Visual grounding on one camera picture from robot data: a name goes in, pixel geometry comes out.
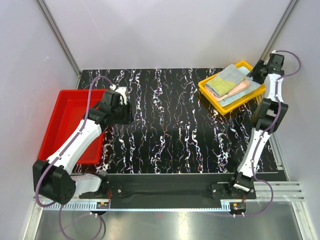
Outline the pink towel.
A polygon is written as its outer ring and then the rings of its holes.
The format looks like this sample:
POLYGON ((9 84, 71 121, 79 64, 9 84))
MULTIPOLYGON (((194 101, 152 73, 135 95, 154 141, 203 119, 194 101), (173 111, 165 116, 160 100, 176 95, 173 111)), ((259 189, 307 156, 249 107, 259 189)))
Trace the pink towel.
POLYGON ((222 96, 217 96, 215 95, 215 93, 208 87, 206 86, 205 89, 211 94, 211 96, 217 101, 217 102, 221 102, 224 99, 231 97, 245 89, 247 89, 248 87, 250 87, 252 81, 249 79, 244 79, 240 84, 238 84, 237 86, 235 86, 233 89, 231 89, 228 93, 222 95, 222 96))

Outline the light blue towel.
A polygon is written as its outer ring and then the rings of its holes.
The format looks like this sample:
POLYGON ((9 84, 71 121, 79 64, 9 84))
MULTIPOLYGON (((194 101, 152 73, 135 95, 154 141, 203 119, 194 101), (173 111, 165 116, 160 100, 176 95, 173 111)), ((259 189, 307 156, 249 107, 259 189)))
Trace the light blue towel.
POLYGON ((251 85, 247 89, 244 89, 241 92, 239 92, 239 93, 237 93, 237 94, 235 94, 233 96, 227 97, 223 101, 218 102, 219 105, 222 106, 222 107, 226 107, 226 106, 238 101, 242 97, 253 93, 254 91, 256 91, 261 86, 261 84, 253 82, 252 78, 246 77, 246 75, 250 72, 246 67, 241 66, 241 67, 238 67, 238 68, 239 68, 239 70, 241 72, 243 72, 245 74, 245 79, 249 79, 251 81, 251 85))

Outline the olive yellow towel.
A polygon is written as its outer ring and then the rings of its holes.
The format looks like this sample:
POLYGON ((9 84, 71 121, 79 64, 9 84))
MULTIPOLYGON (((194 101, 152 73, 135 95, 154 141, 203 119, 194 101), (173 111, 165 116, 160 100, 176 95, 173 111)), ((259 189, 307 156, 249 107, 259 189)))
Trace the olive yellow towel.
POLYGON ((245 77, 246 75, 239 68, 234 64, 230 64, 215 77, 207 81, 205 87, 217 97, 222 97, 238 86, 245 77))

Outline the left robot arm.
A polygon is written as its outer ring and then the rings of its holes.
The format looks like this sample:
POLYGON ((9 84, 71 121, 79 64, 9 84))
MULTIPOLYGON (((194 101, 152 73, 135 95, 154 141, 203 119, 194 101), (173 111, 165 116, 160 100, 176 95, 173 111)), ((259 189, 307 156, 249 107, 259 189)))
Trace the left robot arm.
POLYGON ((90 144, 111 125, 128 125, 133 121, 132 106, 124 86, 108 89, 93 107, 87 106, 75 131, 47 160, 32 166, 35 199, 46 197, 54 203, 67 204, 74 196, 92 193, 103 198, 108 186, 99 174, 71 176, 79 158, 90 144))

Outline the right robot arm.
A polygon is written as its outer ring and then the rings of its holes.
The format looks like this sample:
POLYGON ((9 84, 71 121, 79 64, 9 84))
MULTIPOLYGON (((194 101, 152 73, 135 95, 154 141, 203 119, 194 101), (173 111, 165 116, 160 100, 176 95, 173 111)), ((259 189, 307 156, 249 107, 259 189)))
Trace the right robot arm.
POLYGON ((240 199, 254 190, 255 175, 262 151, 289 109, 282 97, 285 57, 280 50, 269 54, 267 61, 259 60, 248 77, 265 85, 265 93, 252 118, 252 130, 246 153, 226 187, 233 199, 240 199))

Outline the red plastic bin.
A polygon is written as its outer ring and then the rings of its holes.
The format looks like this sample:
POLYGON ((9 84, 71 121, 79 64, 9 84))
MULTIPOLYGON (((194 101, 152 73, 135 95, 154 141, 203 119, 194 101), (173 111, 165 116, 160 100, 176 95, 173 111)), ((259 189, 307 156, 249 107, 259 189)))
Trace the red plastic bin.
MULTIPOLYGON (((102 99, 105 89, 93 89, 90 107, 102 99)), ((46 160, 56 152, 76 130, 86 112, 88 89, 61 90, 57 96, 38 159, 46 160)), ((78 160, 78 164, 96 165, 102 161, 104 133, 95 139, 78 160)))

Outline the yellow plastic tray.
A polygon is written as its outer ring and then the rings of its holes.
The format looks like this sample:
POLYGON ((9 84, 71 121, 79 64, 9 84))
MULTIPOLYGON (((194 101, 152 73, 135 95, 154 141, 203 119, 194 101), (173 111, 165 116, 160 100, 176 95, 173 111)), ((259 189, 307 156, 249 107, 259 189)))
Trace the yellow plastic tray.
POLYGON ((246 61, 230 64, 198 83, 199 91, 221 115, 226 115, 266 90, 247 74, 253 69, 246 61))

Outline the right aluminium frame post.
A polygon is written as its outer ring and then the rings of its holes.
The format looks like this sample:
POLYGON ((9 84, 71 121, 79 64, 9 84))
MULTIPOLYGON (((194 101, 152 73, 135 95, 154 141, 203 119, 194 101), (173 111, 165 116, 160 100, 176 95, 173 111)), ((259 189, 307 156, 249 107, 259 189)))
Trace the right aluminium frame post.
POLYGON ((257 20, 255 43, 258 45, 255 57, 250 60, 254 66, 259 60, 265 60, 275 49, 275 44, 298 6, 298 0, 265 0, 261 15, 257 20))

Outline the aluminium frame post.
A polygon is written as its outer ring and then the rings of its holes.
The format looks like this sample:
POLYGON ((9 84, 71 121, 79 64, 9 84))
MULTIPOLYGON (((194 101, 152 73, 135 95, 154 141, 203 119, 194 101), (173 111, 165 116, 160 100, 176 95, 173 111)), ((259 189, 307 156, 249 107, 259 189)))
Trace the aluminium frame post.
POLYGON ((261 15, 257 20, 255 43, 258 45, 255 57, 250 60, 254 66, 259 60, 265 60, 275 49, 275 44, 298 6, 298 0, 265 0, 261 15))
POLYGON ((49 6, 47 5, 45 0, 35 0, 37 6, 39 7, 42 15, 44 16, 51 32, 53 33, 58 45, 60 46, 60 49, 64 53, 65 58, 67 59, 69 65, 71 66, 73 72, 75 73, 76 80, 74 89, 77 89, 79 86, 79 82, 81 79, 82 70, 78 66, 76 59, 72 55, 72 52, 70 48, 67 45, 67 42, 65 41, 58 24, 56 23, 56 20, 54 19, 53 14, 51 13, 49 6))

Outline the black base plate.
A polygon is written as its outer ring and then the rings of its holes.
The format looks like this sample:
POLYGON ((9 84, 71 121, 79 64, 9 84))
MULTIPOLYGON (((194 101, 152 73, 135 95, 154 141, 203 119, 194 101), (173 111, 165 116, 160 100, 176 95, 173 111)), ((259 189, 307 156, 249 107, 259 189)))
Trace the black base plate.
POLYGON ((97 192, 86 192, 82 199, 106 199, 111 208, 133 209, 213 209, 221 200, 253 200, 253 180, 231 173, 107 174, 97 192))

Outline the left aluminium frame post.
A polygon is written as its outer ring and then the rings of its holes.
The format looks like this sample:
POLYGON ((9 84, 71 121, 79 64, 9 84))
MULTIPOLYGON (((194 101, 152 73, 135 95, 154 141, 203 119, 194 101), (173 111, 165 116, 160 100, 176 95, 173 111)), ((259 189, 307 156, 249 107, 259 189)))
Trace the left aluminium frame post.
POLYGON ((78 66, 76 59, 72 55, 72 52, 70 48, 67 45, 67 42, 65 41, 58 24, 56 23, 56 20, 54 19, 53 14, 51 13, 49 6, 47 5, 45 0, 35 0, 37 6, 39 7, 42 15, 44 16, 51 32, 53 33, 58 45, 60 46, 60 49, 64 53, 65 58, 67 59, 69 65, 71 66, 73 72, 75 73, 76 80, 74 89, 77 89, 79 86, 79 82, 81 79, 82 70, 78 66))

